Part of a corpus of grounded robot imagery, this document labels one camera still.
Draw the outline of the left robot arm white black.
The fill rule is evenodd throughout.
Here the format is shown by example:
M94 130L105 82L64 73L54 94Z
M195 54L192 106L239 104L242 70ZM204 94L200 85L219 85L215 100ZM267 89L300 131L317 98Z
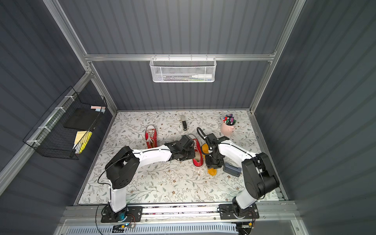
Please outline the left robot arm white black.
M126 208L126 187L139 168L153 163L187 161L193 158L194 140L187 135L183 135L178 141L150 149L132 150L128 146L123 147L105 167L110 185L110 208L113 212Z

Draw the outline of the red canvas sneaker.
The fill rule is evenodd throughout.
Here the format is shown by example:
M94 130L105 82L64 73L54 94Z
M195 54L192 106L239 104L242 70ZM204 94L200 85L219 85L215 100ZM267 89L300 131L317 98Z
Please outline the red canvas sneaker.
M193 158L193 165L195 167L202 167L204 164L203 155L201 151L201 145L199 143L198 138L194 134L189 134L189 136L194 141L194 158Z
M149 125L145 130L145 139L148 149L158 146L157 143L157 128L154 125Z

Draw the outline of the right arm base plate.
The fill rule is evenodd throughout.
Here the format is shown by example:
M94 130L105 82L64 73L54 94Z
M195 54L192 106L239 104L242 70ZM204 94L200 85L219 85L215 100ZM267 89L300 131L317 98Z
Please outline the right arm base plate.
M229 219L259 219L259 212L256 204L242 209L235 204L219 204L217 212L220 214L221 220Z

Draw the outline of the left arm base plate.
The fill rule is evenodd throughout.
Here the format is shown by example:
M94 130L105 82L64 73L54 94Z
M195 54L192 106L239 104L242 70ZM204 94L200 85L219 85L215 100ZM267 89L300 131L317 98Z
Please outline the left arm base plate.
M143 213L143 207L126 206L124 209L114 212L110 205L106 205L101 211L101 223L130 223L140 222Z

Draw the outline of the yellow fleece insole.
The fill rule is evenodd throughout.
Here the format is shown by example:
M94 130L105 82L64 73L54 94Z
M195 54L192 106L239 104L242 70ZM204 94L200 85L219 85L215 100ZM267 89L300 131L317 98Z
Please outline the yellow fleece insole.
M208 147L207 144L203 144L201 146L201 152L205 157L205 163L206 163L206 166L207 166L207 169L208 169L208 174L211 175L211 176L216 176L217 170L215 168L213 168L213 166L212 166L212 158L209 155L209 147Z

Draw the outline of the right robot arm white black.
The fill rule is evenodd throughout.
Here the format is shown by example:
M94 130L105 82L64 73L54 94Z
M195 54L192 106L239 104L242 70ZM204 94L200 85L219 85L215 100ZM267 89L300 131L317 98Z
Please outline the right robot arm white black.
M226 136L217 138L214 134L208 134L202 139L209 149L206 154L209 168L224 167L225 157L241 168L245 189L232 200L232 211L236 217L245 217L253 204L280 186L277 173L266 153L247 151Z

